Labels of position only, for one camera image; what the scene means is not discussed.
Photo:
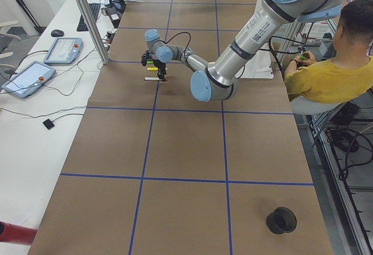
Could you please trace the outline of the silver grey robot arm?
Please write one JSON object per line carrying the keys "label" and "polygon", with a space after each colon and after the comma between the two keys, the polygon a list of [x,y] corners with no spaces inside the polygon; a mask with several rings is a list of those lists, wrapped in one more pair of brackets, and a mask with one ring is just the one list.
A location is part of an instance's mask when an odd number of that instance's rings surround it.
{"label": "silver grey robot arm", "polygon": [[148,49],[142,65],[153,61],[157,76],[165,79],[166,64],[180,61],[192,71],[190,89],[201,102],[224,101],[238,90],[236,73],[269,41],[277,29],[297,20],[315,22],[340,14],[342,0],[261,0],[261,6],[214,62],[208,62],[188,47],[168,45],[155,29],[145,32]]}

